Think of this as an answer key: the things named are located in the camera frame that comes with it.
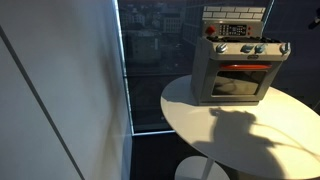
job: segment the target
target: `city view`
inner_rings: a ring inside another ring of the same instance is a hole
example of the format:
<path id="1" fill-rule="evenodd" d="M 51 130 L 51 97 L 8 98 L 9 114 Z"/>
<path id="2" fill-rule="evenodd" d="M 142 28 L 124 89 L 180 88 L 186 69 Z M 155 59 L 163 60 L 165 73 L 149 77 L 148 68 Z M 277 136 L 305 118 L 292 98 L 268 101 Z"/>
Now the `city view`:
<path id="1" fill-rule="evenodd" d="M 204 6 L 259 6 L 268 0 L 119 0 L 135 132 L 170 130 L 160 108 L 165 86 L 191 74 Z"/>

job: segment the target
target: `white wall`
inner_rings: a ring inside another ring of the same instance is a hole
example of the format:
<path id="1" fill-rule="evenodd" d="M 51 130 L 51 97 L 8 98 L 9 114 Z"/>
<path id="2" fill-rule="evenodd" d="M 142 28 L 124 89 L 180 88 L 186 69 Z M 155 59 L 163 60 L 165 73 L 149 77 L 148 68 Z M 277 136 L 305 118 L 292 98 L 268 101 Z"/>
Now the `white wall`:
<path id="1" fill-rule="evenodd" d="M 0 120 L 1 180 L 80 179 L 1 38 Z"/>
<path id="2" fill-rule="evenodd" d="M 0 24 L 84 177 L 129 179 L 112 1 L 2 0 Z"/>

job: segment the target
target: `control knob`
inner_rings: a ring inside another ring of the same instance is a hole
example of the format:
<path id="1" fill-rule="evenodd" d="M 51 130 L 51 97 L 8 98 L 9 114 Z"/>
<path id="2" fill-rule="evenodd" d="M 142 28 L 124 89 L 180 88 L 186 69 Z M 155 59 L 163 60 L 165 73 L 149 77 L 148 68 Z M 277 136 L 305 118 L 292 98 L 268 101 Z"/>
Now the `control knob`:
<path id="1" fill-rule="evenodd" d="M 228 46 L 227 46 L 226 43 L 218 44 L 217 47 L 216 47 L 216 51 L 218 53 L 224 53 L 227 49 L 228 49 Z"/>
<path id="2" fill-rule="evenodd" d="M 249 53 L 253 49 L 253 47 L 254 47 L 253 45 L 245 44 L 242 46 L 240 51 L 243 53 Z"/>
<path id="3" fill-rule="evenodd" d="M 282 54 L 287 54 L 290 51 L 290 43 L 285 43 L 280 46 L 280 51 Z"/>
<path id="4" fill-rule="evenodd" d="M 266 50 L 266 45 L 265 44 L 256 45 L 256 47 L 254 48 L 254 51 L 255 51 L 256 54 L 263 53 L 264 50 Z"/>

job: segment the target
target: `white round table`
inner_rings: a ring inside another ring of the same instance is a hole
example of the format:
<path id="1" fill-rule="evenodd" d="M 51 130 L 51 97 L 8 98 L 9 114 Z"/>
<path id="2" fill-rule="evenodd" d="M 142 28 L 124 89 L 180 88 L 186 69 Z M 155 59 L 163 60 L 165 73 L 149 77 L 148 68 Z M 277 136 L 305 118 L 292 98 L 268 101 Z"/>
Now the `white round table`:
<path id="1" fill-rule="evenodd" d="M 257 106 L 196 106 L 190 80 L 185 76 L 169 83 L 161 108 L 195 149 L 255 176 L 320 176 L 320 117 L 309 107 L 272 87 Z"/>

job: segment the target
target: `oven door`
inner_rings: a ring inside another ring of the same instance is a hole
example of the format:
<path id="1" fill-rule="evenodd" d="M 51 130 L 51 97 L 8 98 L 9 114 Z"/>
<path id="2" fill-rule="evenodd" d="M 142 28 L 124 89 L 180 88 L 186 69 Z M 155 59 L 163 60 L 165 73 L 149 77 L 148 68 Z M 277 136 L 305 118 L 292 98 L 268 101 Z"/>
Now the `oven door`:
<path id="1" fill-rule="evenodd" d="M 271 64 L 221 64 L 211 95 L 256 95 L 271 67 Z"/>
<path id="2" fill-rule="evenodd" d="M 265 96 L 280 61 L 210 60 L 199 105 L 256 105 Z"/>

